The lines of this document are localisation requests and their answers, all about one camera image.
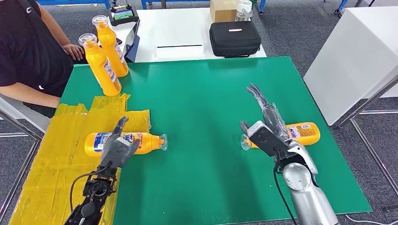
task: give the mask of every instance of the black bag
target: black bag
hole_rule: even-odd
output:
[[[260,49],[261,37],[251,21],[215,22],[210,26],[215,56],[249,57]]]

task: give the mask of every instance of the person's arm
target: person's arm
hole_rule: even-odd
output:
[[[51,108],[56,108],[60,102],[59,97],[42,93],[18,82],[9,86],[0,87],[0,94],[26,103],[43,105]]]
[[[54,36],[55,40],[62,46],[65,53],[70,55],[73,60],[83,59],[84,51],[82,47],[71,44],[69,38],[62,31],[61,27],[55,21],[55,19],[44,9],[40,4],[38,4],[41,13],[41,19],[46,24],[47,28],[50,30],[51,34]]]

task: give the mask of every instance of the robotic hand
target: robotic hand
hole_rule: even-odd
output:
[[[126,164],[139,145],[139,140],[131,144],[120,137],[127,120],[126,117],[122,117],[105,142],[97,171],[83,174],[73,181],[69,196],[71,215],[66,220],[65,225],[98,225],[100,223],[101,210],[106,199],[115,192],[117,168]],[[72,209],[73,187],[75,182],[84,176],[88,176],[83,189],[85,199],[82,204],[78,204]]]
[[[296,224],[296,221],[277,183],[277,173],[282,174],[289,187],[301,225],[338,225],[338,219],[326,195],[315,182],[314,176],[318,171],[305,147],[295,140],[286,138],[288,135],[284,121],[275,106],[268,104],[259,88],[251,84],[247,89],[258,100],[265,123],[257,121],[249,126],[241,121],[242,131],[268,156],[275,158],[276,185],[294,223]]]

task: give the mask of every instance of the upright yellow bottle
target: upright yellow bottle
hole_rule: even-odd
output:
[[[100,157],[104,149],[105,141],[112,133],[91,133],[84,143],[84,151],[89,156]],[[167,150],[167,135],[155,136],[145,132],[122,132],[121,138],[133,143],[139,139],[136,155],[143,155],[155,149]]]
[[[111,64],[107,60],[104,50],[97,44],[97,37],[93,34],[83,34],[79,43],[85,49],[85,55],[92,72],[106,96],[116,96],[122,90]]]
[[[92,23],[97,28],[98,39],[105,50],[112,68],[117,77],[124,77],[129,73],[127,62],[116,41],[116,34],[109,27],[108,17],[104,15],[95,16]]]
[[[289,124],[286,125],[286,129],[289,138],[296,140],[302,145],[315,144],[321,138],[321,133],[318,127],[311,122]],[[259,148],[249,140],[247,135],[242,135],[240,144],[244,150]]]

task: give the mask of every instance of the person's hand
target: person's hand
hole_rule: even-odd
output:
[[[77,45],[73,45],[71,43],[64,44],[62,46],[63,50],[66,54],[70,55],[73,60],[82,60],[83,59],[83,48]]]

